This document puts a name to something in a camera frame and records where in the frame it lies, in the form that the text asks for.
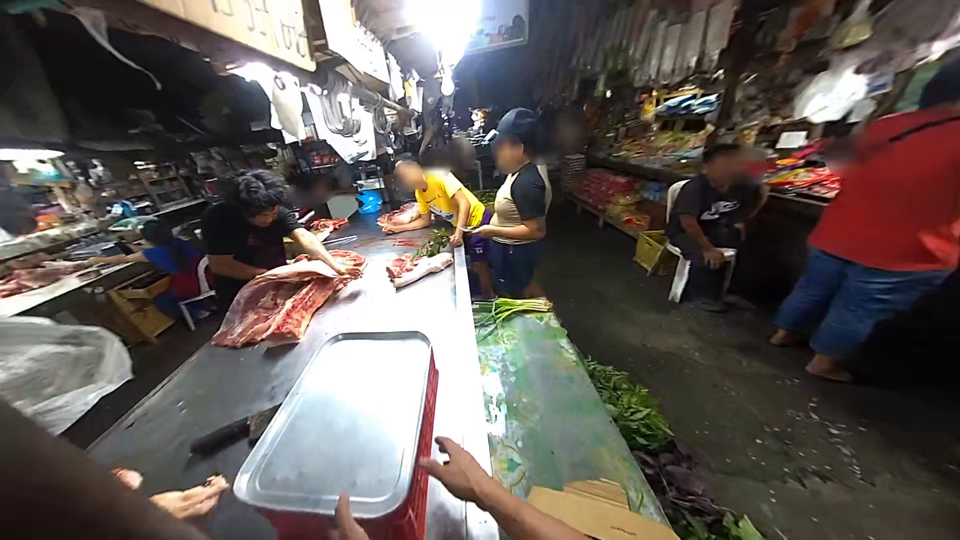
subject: knife handle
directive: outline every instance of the knife handle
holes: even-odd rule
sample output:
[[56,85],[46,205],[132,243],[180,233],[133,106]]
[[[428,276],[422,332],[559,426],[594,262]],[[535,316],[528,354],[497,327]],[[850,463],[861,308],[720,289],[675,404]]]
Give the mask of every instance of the knife handle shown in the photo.
[[227,443],[246,437],[248,433],[250,433],[250,425],[247,423],[247,419],[237,420],[190,443],[190,453],[212,454],[223,448]]

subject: red plastic crate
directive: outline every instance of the red plastic crate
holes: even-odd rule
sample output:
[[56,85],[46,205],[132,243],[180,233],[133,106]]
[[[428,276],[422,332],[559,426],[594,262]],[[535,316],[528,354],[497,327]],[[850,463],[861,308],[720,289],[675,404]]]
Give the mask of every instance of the red plastic crate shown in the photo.
[[[420,421],[420,440],[417,443],[417,461],[430,457],[433,448],[433,419],[437,409],[437,386],[440,372],[430,352],[430,368],[426,380],[426,400]],[[371,540],[422,540],[426,534],[426,496],[430,475],[420,466],[414,467],[410,494],[396,510],[375,520],[357,520]],[[333,517],[318,514],[278,512],[258,508],[276,528],[281,540],[325,540],[333,529]]]

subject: metal tray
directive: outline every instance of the metal tray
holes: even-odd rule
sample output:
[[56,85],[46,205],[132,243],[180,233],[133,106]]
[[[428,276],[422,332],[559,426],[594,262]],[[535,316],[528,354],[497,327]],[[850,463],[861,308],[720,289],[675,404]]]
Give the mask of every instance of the metal tray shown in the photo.
[[358,518],[395,510],[416,465],[430,348],[418,331],[328,339],[240,468],[237,498],[333,515],[348,493]]

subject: red shirt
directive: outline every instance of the red shirt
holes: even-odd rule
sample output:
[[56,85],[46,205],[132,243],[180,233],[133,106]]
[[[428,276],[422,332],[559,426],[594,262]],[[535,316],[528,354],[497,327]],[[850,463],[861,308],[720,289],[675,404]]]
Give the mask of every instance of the red shirt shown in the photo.
[[843,188],[810,245],[883,270],[949,270],[960,258],[960,120],[897,142],[890,137],[960,110],[879,118],[856,141],[856,163],[834,171]]

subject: white plastic chair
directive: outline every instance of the white plastic chair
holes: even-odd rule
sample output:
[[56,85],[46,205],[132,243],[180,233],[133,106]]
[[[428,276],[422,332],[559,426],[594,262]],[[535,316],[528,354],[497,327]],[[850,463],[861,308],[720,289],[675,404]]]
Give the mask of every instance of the white plastic chair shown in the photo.
[[[673,204],[677,201],[680,190],[684,188],[687,182],[690,182],[690,180],[681,180],[667,188],[666,221],[670,221],[670,212],[673,210]],[[679,302],[680,297],[684,295],[686,282],[690,279],[690,261],[684,257],[684,254],[680,253],[680,248],[671,244],[669,241],[667,241],[664,249],[680,258],[677,262],[677,271],[673,275],[673,284],[670,285],[670,295],[667,297],[671,302]],[[727,274],[724,276],[723,288],[721,289],[721,294],[727,294],[727,288],[730,287],[730,279],[733,277],[733,267],[736,265],[736,250],[734,248],[718,249],[723,253],[723,257],[727,261]]]
[[200,294],[180,302],[180,313],[183,313],[183,321],[186,323],[186,327],[190,329],[190,331],[196,330],[197,325],[193,323],[193,317],[190,316],[190,310],[187,309],[187,305],[217,294],[215,290],[210,289],[210,283],[206,281],[206,266],[209,263],[210,259],[206,258],[206,255],[204,255],[204,257],[200,259],[200,264],[197,265],[197,280],[200,282]]

